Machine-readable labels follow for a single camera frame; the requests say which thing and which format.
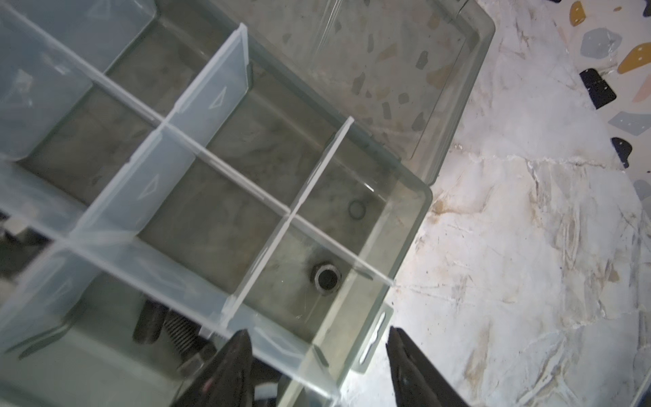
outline white marble tabletop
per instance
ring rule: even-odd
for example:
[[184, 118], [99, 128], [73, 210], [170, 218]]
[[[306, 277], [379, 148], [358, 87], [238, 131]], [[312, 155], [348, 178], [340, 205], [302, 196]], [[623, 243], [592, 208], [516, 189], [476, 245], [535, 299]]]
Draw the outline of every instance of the white marble tabletop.
[[[472, 405], [627, 406], [651, 226], [544, 2], [481, 2], [497, 32], [386, 302]], [[342, 391], [395, 405], [383, 347]]]

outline marble surface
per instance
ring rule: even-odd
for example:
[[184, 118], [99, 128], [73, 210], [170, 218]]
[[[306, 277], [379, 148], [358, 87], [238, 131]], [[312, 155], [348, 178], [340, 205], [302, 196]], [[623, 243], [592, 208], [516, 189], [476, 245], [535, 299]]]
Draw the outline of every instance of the marble surface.
[[[474, 406], [628, 405], [651, 367], [651, 226], [544, 2], [482, 6], [497, 32], [391, 324]], [[395, 405], [383, 347], [342, 393]]]

